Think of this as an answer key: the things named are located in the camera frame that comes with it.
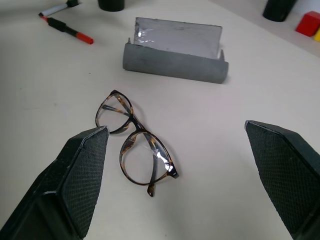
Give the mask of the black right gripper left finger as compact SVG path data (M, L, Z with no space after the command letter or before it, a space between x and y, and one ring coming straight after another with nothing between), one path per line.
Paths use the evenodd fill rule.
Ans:
M0 230L2 240L82 240L101 190L109 130L70 138Z

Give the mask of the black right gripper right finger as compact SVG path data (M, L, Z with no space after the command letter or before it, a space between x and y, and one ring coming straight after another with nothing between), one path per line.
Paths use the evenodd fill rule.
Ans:
M320 238L320 155L296 132L247 120L265 191L294 240Z

